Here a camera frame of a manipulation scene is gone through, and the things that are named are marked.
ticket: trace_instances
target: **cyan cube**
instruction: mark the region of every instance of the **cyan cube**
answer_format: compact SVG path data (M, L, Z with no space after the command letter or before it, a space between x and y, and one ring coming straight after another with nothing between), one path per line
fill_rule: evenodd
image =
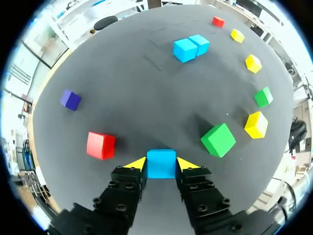
M147 152L148 178L175 178L176 152L173 149L151 149Z
M81 97L70 90L65 90L61 98L61 104L75 111L81 100Z
M197 45L198 47L197 56L205 54L209 49L210 42L200 34L190 36L189 40Z
M173 54L182 62L193 60L196 58L198 47L188 38L174 42Z

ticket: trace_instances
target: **round table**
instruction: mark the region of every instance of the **round table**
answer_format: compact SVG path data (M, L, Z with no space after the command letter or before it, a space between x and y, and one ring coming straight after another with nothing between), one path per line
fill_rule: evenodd
M223 28L211 24L225 20ZM232 29L245 35L234 41ZM181 63L173 42L200 34L208 53ZM263 68L245 65L249 54ZM273 102L259 109L253 96L269 86ZM82 97L77 111L60 104L64 89ZM274 51L231 15L210 6L155 8L103 29L78 47L55 72L34 111L36 152L46 183L61 208L73 202L92 208L117 165L171 148L177 156L206 165L233 213L248 209L272 178L288 141L292 118L291 79ZM245 132L249 114L268 119L265 138ZM200 141L225 122L236 144L211 156ZM114 159L86 154L88 132L117 137ZM175 179L149 179L130 234L190 234L192 229Z

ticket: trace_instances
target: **wall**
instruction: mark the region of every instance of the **wall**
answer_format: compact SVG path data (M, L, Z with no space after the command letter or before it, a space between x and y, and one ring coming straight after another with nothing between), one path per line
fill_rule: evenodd
M5 87L12 93L22 96L22 94L28 94L30 85L39 64L39 59L37 59L23 44L19 44L17 48L12 52L11 60L9 63L6 73L6 84ZM9 70L12 65L16 65L20 70L26 73L29 77L29 83L25 84L20 81L17 77L11 75L9 78Z

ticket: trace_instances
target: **cable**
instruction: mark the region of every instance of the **cable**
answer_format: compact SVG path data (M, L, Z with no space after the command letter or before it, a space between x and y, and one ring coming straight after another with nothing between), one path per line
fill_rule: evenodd
M295 210L297 208L297 200L296 200L296 197L295 197L295 193L294 193L293 187L289 183L287 183L286 181L284 181L284 183L287 185L287 188L289 189L290 194L291 194L292 199L293 199L293 206L290 209L290 211L291 210L293 211L293 210Z

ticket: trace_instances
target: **bolt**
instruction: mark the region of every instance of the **bolt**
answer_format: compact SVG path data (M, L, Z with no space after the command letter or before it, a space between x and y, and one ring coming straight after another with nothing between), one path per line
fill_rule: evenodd
M126 188L126 189L133 189L134 186L133 186L132 184L126 184L125 188Z
M124 212L126 210L126 206L124 204L118 204L115 209L119 212Z
M199 212L205 212L207 210L207 206L206 205L200 205L200 206L198 206L198 211Z
M223 201L222 201L222 203L223 203L224 205L229 205L229 204L230 204L230 200L229 200L228 198L224 198Z
M115 182L115 181L113 181L113 180L112 180L112 181L110 181L110 182L109 182L109 186L110 186L110 187L114 187L114 186L116 186L116 182Z
M98 197L95 197L92 201L94 204L100 204L101 203L101 199Z
M198 186L197 185L190 185L189 188L190 189L196 189Z

